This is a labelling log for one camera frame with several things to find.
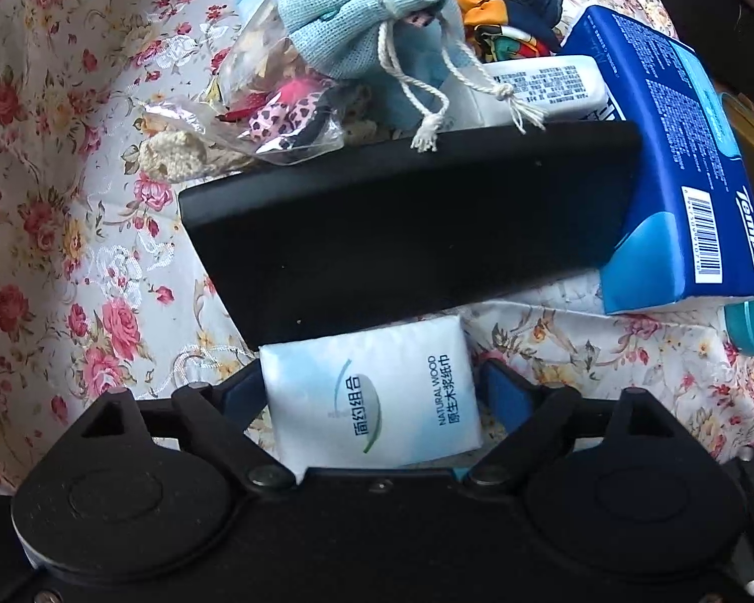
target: white drawstring cord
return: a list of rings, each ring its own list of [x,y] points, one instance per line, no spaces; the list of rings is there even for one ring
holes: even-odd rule
[[[460,38],[457,38],[455,34],[449,31],[449,27],[444,17],[439,16],[437,18],[441,25],[441,58],[444,59],[444,65],[452,73],[452,75],[468,88],[476,90],[481,93],[490,94],[500,100],[506,100],[511,108],[511,115],[516,128],[520,132],[525,133],[523,127],[523,120],[530,120],[537,127],[543,128],[544,113],[536,107],[531,106],[525,102],[520,102],[514,93],[514,87],[508,83],[492,83],[493,80],[483,64],[480,63],[478,57],[472,52],[471,48],[463,42]],[[377,55],[380,60],[380,66],[388,74],[394,77],[402,86],[402,90],[408,101],[422,114],[422,122],[419,128],[416,130],[415,136],[411,142],[411,147],[419,152],[427,152],[428,150],[436,151],[436,137],[438,136],[441,124],[444,124],[444,116],[449,108],[449,99],[437,88],[434,88],[428,83],[408,76],[402,70],[400,66],[400,60],[396,55],[396,45],[394,44],[394,23],[396,20],[387,20],[380,23],[380,28],[377,33]],[[447,52],[447,41],[451,39],[456,43],[459,49],[467,55],[469,60],[474,64],[486,77],[487,82],[491,83],[491,86],[481,86],[467,78],[455,64],[452,63],[449,53]],[[432,112],[428,109],[419,99],[413,94],[410,86],[416,86],[420,90],[431,94],[434,98],[441,102],[439,110]]]

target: floral tablecloth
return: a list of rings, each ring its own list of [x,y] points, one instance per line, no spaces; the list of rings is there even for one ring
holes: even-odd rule
[[[673,34],[659,0],[564,0],[560,30],[590,3]],[[0,491],[108,386],[167,396],[251,360],[176,188],[137,167],[157,132],[139,102],[213,87],[240,24],[231,0],[0,0]],[[597,292],[590,274],[465,307],[475,356],[595,396],[648,387],[720,459],[754,442],[754,359],[718,311],[606,318]],[[267,413],[249,433],[271,448]]]

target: transparent plastic packaging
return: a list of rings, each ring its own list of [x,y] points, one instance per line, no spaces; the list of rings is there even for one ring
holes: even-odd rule
[[[145,111],[207,144],[286,165],[342,148],[342,120],[355,96],[354,86],[307,67],[276,0],[265,0],[223,59],[217,88],[198,100],[150,102]]]

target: light blue label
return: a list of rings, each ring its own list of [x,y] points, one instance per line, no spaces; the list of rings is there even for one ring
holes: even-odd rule
[[[701,108],[704,109],[704,115],[709,122],[709,127],[712,128],[712,137],[715,138],[718,151],[729,158],[739,157],[740,148],[738,148],[737,141],[734,139],[734,134],[726,119],[724,109],[720,106],[720,98],[715,92],[715,88],[712,86],[712,82],[709,80],[700,61],[696,58],[695,54],[685,50],[678,43],[671,41],[671,44],[679,56],[682,65],[684,65],[684,70],[687,71],[693,88],[696,89],[698,99],[701,102]]]

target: blue tempo tissue box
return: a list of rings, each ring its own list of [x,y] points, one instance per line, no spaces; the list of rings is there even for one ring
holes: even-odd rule
[[[593,57],[606,82],[609,101],[590,118],[632,120],[643,137],[625,237],[601,269],[605,311],[754,298],[754,197],[696,54],[601,6],[586,9],[564,53]]]

